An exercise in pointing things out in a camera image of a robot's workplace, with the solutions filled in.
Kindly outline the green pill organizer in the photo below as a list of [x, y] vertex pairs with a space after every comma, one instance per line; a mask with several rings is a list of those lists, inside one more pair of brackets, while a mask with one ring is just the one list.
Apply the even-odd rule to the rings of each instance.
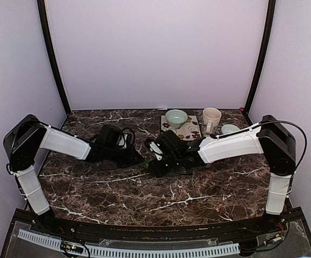
[[140, 166], [144, 169], [148, 169], [149, 168], [149, 161], [144, 161], [143, 163], [140, 164]]

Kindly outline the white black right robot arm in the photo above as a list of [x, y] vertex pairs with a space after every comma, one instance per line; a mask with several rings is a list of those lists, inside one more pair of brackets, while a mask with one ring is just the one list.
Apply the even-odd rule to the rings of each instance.
[[249, 154], [263, 154], [270, 168], [270, 183], [264, 217], [258, 221], [258, 229], [270, 233], [279, 224], [292, 176], [296, 171], [296, 141], [272, 115], [236, 132], [210, 135], [189, 143], [181, 140], [173, 131], [166, 131], [156, 139], [147, 139], [145, 146], [155, 155], [148, 169], [156, 177], [162, 177], [176, 168], [191, 169]]

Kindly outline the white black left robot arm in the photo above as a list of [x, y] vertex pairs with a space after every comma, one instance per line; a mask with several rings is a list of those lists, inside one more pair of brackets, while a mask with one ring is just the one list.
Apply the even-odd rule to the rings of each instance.
[[48, 214], [51, 206], [35, 169], [38, 154], [56, 152], [88, 163], [111, 161], [118, 169], [129, 168], [145, 160], [135, 148], [135, 138], [130, 128], [106, 124], [96, 135], [84, 139], [28, 114], [3, 138], [8, 158], [6, 169], [15, 177], [31, 210], [40, 216], [39, 227], [47, 234], [55, 234], [59, 222]]

